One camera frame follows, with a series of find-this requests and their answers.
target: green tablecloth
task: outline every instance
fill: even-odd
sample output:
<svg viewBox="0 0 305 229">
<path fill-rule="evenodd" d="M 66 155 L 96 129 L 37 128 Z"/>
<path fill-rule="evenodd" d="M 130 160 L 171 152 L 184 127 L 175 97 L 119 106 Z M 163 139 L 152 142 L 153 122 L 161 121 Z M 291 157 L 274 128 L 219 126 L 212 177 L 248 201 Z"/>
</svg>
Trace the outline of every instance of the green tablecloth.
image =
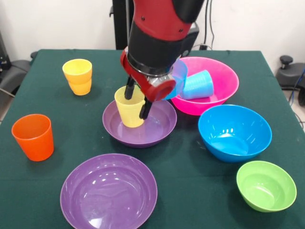
<svg viewBox="0 0 305 229">
<path fill-rule="evenodd" d="M 241 164 L 226 164 L 205 148 L 197 131 L 198 117 L 177 111 L 177 126 L 158 145 L 132 149 L 113 140 L 102 113 L 117 88 L 126 83 L 120 51 L 42 50 L 0 125 L 0 228 L 64 229 L 59 196 L 67 175 L 100 154 L 129 154 L 144 162 L 158 183 L 156 208 L 143 229 L 294 229 L 305 228 L 305 135 L 260 52 L 193 52 L 231 66 L 239 76 L 237 93 L 227 103 L 260 113 L 273 139 L 256 160 L 285 169 L 298 196 L 287 210 L 259 213 L 238 192 L 235 175 Z M 61 71 L 73 58 L 93 64 L 93 86 L 74 96 Z M 55 151 L 35 163 L 23 154 L 10 129 L 20 117 L 42 113 L 52 121 Z"/>
</svg>

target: blue cup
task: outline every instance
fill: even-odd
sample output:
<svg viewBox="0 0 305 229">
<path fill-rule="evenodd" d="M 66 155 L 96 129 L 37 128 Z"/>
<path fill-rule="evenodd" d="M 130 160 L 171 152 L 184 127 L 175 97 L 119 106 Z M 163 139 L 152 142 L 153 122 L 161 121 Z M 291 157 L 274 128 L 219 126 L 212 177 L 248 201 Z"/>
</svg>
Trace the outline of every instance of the blue cup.
<svg viewBox="0 0 305 229">
<path fill-rule="evenodd" d="M 186 78 L 185 86 L 180 97 L 189 99 L 199 99 L 210 97 L 214 94 L 212 78 L 207 70 L 196 73 Z"/>
<path fill-rule="evenodd" d="M 176 97 L 184 89 L 186 76 L 187 76 L 187 67 L 186 67 L 186 64 L 182 60 L 178 59 L 173 64 L 172 76 L 173 76 L 174 80 L 176 81 L 176 86 L 172 90 L 172 92 L 164 98 L 164 100 L 168 100 L 168 99 L 172 99 L 172 98 Z"/>
</svg>

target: plastic bowl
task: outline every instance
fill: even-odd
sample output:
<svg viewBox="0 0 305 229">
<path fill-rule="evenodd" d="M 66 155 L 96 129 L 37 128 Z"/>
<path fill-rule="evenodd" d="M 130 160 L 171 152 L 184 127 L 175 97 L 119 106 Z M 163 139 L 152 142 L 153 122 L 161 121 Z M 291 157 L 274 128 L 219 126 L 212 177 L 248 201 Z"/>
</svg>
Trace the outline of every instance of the plastic bowl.
<svg viewBox="0 0 305 229">
<path fill-rule="evenodd" d="M 271 128 L 263 117 L 237 105 L 210 108 L 199 118 L 198 127 L 207 149 L 230 163 L 257 156 L 272 139 Z"/>
<path fill-rule="evenodd" d="M 237 186 L 246 203 L 260 212 L 281 211 L 296 199 L 296 186 L 289 174 L 266 161 L 251 161 L 237 172 Z"/>
<path fill-rule="evenodd" d="M 203 70 L 210 73 L 214 84 L 214 95 L 192 100 L 184 100 L 178 95 L 172 98 L 172 102 L 180 111 L 189 115 L 201 115 L 207 109 L 223 104 L 237 91 L 238 76 L 228 65 L 205 57 L 184 57 L 181 60 L 188 68 L 187 76 Z"/>
</svg>

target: green bowl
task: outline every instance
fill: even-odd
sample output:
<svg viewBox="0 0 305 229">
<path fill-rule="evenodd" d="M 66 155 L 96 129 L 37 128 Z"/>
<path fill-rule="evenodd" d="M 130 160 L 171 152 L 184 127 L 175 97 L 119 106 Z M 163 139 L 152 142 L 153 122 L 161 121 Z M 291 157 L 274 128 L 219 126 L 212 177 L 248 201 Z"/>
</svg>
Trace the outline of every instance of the green bowl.
<svg viewBox="0 0 305 229">
<path fill-rule="evenodd" d="M 237 186 L 244 200 L 260 212 L 281 211 L 296 198 L 296 186 L 289 174 L 266 161 L 251 161 L 237 172 Z"/>
</svg>

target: purple plate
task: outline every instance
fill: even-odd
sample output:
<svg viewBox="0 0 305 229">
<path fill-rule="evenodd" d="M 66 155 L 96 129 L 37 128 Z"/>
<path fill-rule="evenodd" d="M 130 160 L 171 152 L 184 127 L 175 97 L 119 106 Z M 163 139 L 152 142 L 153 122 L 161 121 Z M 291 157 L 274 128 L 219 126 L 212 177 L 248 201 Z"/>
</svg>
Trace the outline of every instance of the purple plate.
<svg viewBox="0 0 305 229">
<path fill-rule="evenodd" d="M 121 143 L 134 148 L 159 143 L 173 131 L 176 122 L 176 111 L 168 101 L 154 102 L 148 118 L 137 128 L 124 126 L 115 101 L 103 113 L 103 124 L 107 132 Z"/>
<path fill-rule="evenodd" d="M 105 154 L 77 166 L 61 189 L 61 210 L 76 229 L 136 229 L 157 202 L 149 168 L 131 156 Z"/>
</svg>

